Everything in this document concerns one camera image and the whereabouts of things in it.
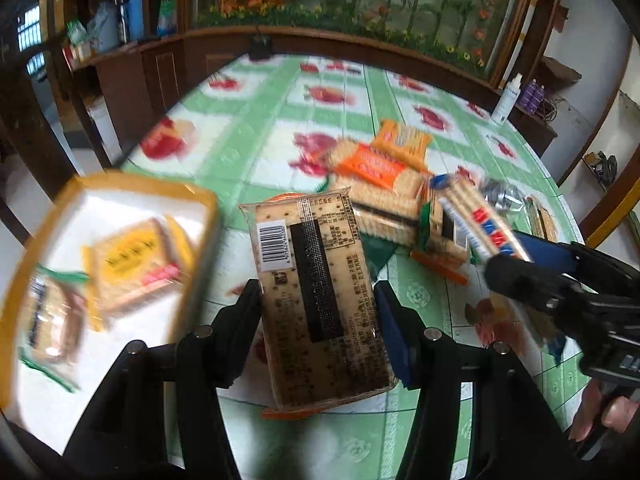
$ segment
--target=barcode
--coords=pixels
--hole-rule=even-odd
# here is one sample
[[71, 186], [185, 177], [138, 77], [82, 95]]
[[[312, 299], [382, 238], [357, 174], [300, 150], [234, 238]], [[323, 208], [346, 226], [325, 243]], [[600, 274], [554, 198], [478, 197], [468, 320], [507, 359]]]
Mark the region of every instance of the barcode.
[[286, 222], [284, 220], [260, 222], [256, 228], [260, 247], [260, 271], [292, 267]]

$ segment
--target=orange snack package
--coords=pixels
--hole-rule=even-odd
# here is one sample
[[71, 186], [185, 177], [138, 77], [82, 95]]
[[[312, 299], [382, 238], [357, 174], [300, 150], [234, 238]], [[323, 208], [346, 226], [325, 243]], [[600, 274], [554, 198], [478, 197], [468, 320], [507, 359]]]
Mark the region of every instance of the orange snack package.
[[371, 145], [381, 152], [404, 162], [417, 171], [426, 171], [424, 155], [433, 140], [429, 134], [407, 124], [382, 119], [380, 129]]
[[340, 140], [335, 145], [328, 163], [338, 175], [355, 176], [393, 191], [398, 196], [415, 198], [422, 186], [422, 177], [417, 171], [374, 152], [367, 144], [348, 139]]

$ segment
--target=yellow and white tray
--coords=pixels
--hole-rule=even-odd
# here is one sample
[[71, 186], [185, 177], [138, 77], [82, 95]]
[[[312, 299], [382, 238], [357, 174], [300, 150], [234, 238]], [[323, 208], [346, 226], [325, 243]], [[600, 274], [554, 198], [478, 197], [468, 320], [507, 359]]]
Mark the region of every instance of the yellow and white tray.
[[[184, 286], [129, 315], [109, 330], [84, 326], [76, 380], [70, 393], [37, 370], [19, 364], [18, 319], [36, 263], [60, 271], [82, 269], [81, 247], [148, 218], [170, 215], [194, 247], [194, 273]], [[77, 177], [65, 186], [14, 274], [0, 317], [0, 407], [62, 453], [82, 411], [127, 342], [157, 346], [177, 341], [190, 327], [214, 253], [218, 204], [213, 192], [117, 171]]]

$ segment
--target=purple bottle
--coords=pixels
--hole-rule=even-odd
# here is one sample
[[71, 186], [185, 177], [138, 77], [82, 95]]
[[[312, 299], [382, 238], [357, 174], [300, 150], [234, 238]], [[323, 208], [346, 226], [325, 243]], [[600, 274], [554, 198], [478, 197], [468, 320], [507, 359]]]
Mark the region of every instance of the purple bottle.
[[529, 112], [532, 115], [536, 113], [536, 110], [538, 109], [538, 107], [540, 106], [540, 103], [542, 102], [542, 99], [544, 98], [545, 98], [545, 86], [536, 85], [536, 89], [533, 92], [533, 95], [531, 96], [531, 101], [529, 101], [529, 104], [526, 107], [527, 112]]
[[533, 97], [533, 92], [536, 91], [536, 80], [529, 81], [529, 84], [524, 87], [524, 90], [520, 92], [520, 97], [518, 98], [518, 102], [516, 104], [520, 105], [523, 108], [526, 108]]

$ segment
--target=green and white tablecloth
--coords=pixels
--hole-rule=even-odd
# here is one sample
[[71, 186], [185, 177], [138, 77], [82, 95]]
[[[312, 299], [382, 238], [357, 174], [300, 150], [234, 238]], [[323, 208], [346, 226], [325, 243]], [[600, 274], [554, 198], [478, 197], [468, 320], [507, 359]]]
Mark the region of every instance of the green and white tablecloth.
[[[125, 171], [192, 180], [220, 200], [224, 230], [201, 320], [236, 301], [234, 288], [256, 276], [247, 225], [236, 207], [284, 191], [313, 192], [324, 182], [305, 164], [309, 143], [341, 136], [370, 142], [382, 118], [402, 121], [434, 135], [428, 168], [507, 179], [536, 196], [552, 214], [559, 241], [582, 241], [568, 205], [548, 171], [510, 125], [466, 101], [395, 73], [318, 57], [276, 56], [264, 62], [242, 57], [190, 92], [168, 113], [191, 121], [194, 131], [177, 155], [137, 149]], [[515, 226], [530, 233], [524, 213]], [[488, 296], [482, 269], [467, 266], [468, 287], [431, 274], [398, 250], [380, 273], [399, 301], [456, 341], [480, 345], [465, 320], [465, 303]], [[219, 390], [226, 430], [244, 478], [375, 480], [395, 476], [418, 399], [401, 384], [388, 394], [341, 406], [306, 420], [264, 420], [273, 406], [261, 334], [242, 376]], [[579, 349], [569, 341], [559, 367], [532, 343], [523, 361], [566, 428], [587, 378], [577, 368]], [[471, 384], [462, 387], [462, 409], [453, 474], [465, 474], [471, 428]]]

